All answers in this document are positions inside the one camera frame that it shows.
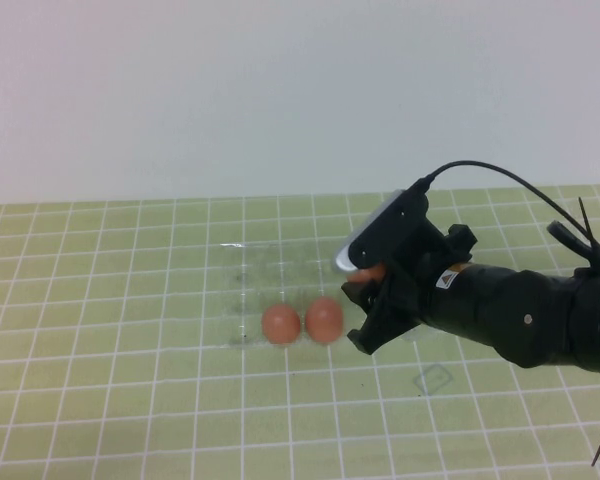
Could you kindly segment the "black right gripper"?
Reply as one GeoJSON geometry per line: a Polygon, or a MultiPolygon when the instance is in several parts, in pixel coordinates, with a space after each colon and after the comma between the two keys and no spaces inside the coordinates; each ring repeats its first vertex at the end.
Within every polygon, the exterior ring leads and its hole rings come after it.
{"type": "Polygon", "coordinates": [[[574,365],[568,338],[575,282],[565,277],[466,264],[423,282],[387,274],[341,290],[366,314],[348,337],[365,354],[419,327],[493,348],[522,368],[574,365]]]}

